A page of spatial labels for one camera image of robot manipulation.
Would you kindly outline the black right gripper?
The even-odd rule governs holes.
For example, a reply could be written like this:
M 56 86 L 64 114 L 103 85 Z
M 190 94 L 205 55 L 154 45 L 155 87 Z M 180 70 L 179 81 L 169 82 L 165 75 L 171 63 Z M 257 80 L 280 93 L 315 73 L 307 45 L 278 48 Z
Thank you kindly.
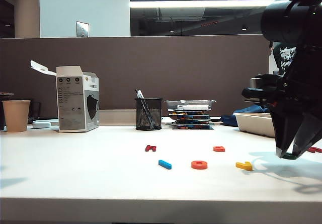
M 293 142 L 299 158 L 321 139 L 321 47 L 300 45 L 284 74 L 257 76 L 258 84 L 243 89 L 246 101 L 270 109 L 276 155 L 283 158 Z

